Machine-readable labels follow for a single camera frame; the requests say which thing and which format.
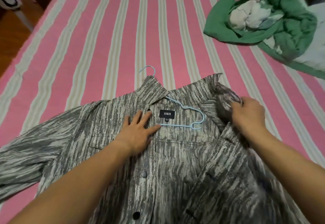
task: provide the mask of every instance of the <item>shirt sleeve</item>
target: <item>shirt sleeve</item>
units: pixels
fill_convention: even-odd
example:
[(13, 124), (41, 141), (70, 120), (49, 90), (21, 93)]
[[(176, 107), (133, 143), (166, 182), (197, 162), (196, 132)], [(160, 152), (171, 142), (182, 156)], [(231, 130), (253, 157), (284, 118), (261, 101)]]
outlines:
[(61, 152), (82, 107), (70, 109), (0, 148), (0, 203), (40, 181), (44, 166)]

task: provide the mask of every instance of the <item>forearm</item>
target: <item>forearm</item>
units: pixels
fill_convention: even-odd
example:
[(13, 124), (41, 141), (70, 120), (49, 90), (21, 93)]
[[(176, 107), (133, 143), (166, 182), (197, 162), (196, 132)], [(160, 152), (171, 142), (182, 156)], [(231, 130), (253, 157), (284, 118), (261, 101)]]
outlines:
[(283, 144), (266, 129), (248, 138), (312, 224), (325, 220), (325, 169)]
[(87, 223), (129, 152), (112, 142), (69, 171), (35, 198), (9, 224)]

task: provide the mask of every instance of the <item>bedsheet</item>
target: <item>bedsheet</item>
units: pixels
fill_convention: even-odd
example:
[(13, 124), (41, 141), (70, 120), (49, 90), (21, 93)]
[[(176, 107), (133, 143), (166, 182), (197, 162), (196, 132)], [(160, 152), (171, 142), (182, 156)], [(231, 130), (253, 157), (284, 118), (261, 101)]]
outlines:
[[(132, 92), (153, 74), (168, 89), (224, 73), (221, 83), (266, 108), (268, 129), (325, 167), (325, 81), (257, 46), (202, 33), (217, 0), (53, 0), (0, 79), (0, 146), (64, 110)], [(1, 205), (0, 224), (37, 184)]]

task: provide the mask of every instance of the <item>gray patterned shirt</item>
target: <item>gray patterned shirt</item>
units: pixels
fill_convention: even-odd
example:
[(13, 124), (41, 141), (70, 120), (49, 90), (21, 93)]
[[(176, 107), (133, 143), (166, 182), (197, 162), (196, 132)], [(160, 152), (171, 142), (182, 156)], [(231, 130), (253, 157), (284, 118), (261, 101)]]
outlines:
[[(0, 149), (0, 202), (39, 181), (41, 193), (114, 140), (125, 114), (150, 109), (148, 126), (202, 119), (168, 96), (200, 109), (201, 129), (157, 131), (148, 148), (115, 175), (89, 223), (307, 223), (232, 127), (230, 103), (241, 100), (219, 76), (172, 91), (148, 76), (130, 94), (76, 107), (32, 128)], [(162, 109), (175, 111), (175, 118), (160, 118)]]

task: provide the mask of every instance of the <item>clothing label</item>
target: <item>clothing label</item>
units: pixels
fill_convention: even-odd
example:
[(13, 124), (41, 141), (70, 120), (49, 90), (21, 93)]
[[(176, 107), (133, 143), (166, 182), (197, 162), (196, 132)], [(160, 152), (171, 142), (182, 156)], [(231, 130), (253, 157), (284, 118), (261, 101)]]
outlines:
[(161, 109), (159, 113), (160, 118), (167, 118), (167, 119), (175, 119), (175, 111), (174, 110), (165, 110)]

